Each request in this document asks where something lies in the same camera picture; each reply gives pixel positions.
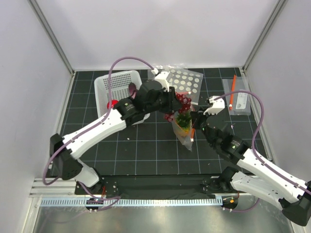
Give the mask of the white perforated plastic basket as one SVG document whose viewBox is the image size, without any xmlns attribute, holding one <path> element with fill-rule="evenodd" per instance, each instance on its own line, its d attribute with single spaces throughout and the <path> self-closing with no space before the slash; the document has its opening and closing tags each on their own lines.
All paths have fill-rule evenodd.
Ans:
<svg viewBox="0 0 311 233">
<path fill-rule="evenodd" d="M 100 125 L 102 127 L 114 126 L 120 129 L 126 128 L 126 122 L 121 120 L 121 115 L 117 110 L 110 110 L 110 113 L 104 122 L 101 122 L 106 116 L 108 101 L 125 99 L 130 96 L 129 83 L 134 83 L 137 90 L 142 85 L 140 75 L 135 70 L 121 71 L 108 75 L 103 75 L 95 79 L 94 90 L 97 107 L 98 119 L 91 123 L 91 126 Z"/>
</svg>

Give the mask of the purple eggplant toy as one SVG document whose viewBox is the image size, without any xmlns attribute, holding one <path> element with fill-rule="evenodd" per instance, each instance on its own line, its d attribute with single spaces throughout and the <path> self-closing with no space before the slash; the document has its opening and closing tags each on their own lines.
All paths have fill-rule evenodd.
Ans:
<svg viewBox="0 0 311 233">
<path fill-rule="evenodd" d="M 129 83 L 128 86 L 130 97 L 134 98 L 137 92 L 137 87 L 134 83 Z"/>
</svg>

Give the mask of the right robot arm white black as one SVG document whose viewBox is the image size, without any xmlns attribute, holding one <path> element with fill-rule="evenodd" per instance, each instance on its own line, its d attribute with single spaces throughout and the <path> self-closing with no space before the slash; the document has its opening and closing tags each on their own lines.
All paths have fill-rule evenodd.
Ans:
<svg viewBox="0 0 311 233">
<path fill-rule="evenodd" d="M 190 113 L 192 125 L 224 160 L 243 168 L 252 178 L 229 167 L 219 177 L 224 192 L 242 191 L 269 202 L 291 222 L 306 226 L 311 218 L 311 183 L 289 174 L 260 155 L 241 138 L 229 133 L 226 125 L 216 125 L 203 109 Z"/>
</svg>

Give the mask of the red yellow apple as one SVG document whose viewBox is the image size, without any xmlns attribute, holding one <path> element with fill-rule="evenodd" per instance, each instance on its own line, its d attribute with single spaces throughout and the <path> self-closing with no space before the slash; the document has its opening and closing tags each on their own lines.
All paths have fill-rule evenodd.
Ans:
<svg viewBox="0 0 311 233">
<path fill-rule="evenodd" d="M 118 103 L 117 100 L 108 101 L 106 107 L 107 107 L 107 109 L 111 109 L 111 108 L 113 108 L 117 103 Z"/>
</svg>

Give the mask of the red grape bunch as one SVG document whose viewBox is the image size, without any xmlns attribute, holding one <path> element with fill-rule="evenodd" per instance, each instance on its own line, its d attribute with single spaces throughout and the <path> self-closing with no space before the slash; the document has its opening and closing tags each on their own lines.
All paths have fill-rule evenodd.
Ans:
<svg viewBox="0 0 311 233">
<path fill-rule="evenodd" d="M 190 110 L 191 101 L 192 99 L 188 97 L 185 93 L 176 93 L 176 98 L 180 103 L 178 110 L 173 110 L 172 113 L 168 113 L 164 115 L 164 119 L 168 122 L 172 122 L 176 113 L 178 114 L 185 114 L 187 111 Z"/>
</svg>

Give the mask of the orange zipper clear bag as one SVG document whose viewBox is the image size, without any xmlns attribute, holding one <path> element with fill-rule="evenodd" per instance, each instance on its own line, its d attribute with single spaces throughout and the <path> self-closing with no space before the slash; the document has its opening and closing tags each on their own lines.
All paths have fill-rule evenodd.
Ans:
<svg viewBox="0 0 311 233">
<path fill-rule="evenodd" d="M 192 110 L 194 110 L 193 106 L 191 105 L 190 106 L 190 110 L 188 112 L 191 112 Z M 193 130 L 192 130 L 192 127 L 191 127 L 191 130 L 189 131 L 189 133 L 186 135 L 186 136 L 180 136 L 178 133 L 177 133 L 177 125 L 176 125 L 176 122 L 175 122 L 175 118 L 176 116 L 178 115 L 178 113 L 176 113 L 175 117 L 174 117 L 174 120 L 172 122 L 172 127 L 173 127 L 173 132 L 175 133 L 177 139 L 179 140 L 179 142 L 186 148 L 188 149 L 189 151 L 192 151 L 192 144 L 193 144 Z"/>
</svg>

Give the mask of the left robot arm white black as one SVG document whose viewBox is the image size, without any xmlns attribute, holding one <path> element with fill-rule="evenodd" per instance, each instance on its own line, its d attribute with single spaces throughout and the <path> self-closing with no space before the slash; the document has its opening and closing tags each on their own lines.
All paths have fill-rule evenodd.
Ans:
<svg viewBox="0 0 311 233">
<path fill-rule="evenodd" d="M 60 179 L 75 179 L 91 194 L 98 194 L 103 189 L 103 180 L 80 157 L 103 139 L 143 121 L 149 113 L 159 111 L 171 114 L 181 106 L 174 87 L 163 87 L 158 81 L 147 81 L 134 97 L 119 100 L 106 114 L 85 127 L 66 136 L 57 133 L 51 136 L 49 163 L 55 166 Z"/>
</svg>

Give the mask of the orange toy pineapple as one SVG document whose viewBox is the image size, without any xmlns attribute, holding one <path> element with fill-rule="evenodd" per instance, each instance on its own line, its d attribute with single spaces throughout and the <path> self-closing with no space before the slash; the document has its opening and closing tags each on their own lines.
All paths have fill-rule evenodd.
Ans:
<svg viewBox="0 0 311 233">
<path fill-rule="evenodd" d="M 180 136 L 186 136 L 191 130 L 192 119 L 190 112 L 180 113 L 176 116 L 177 133 Z"/>
</svg>

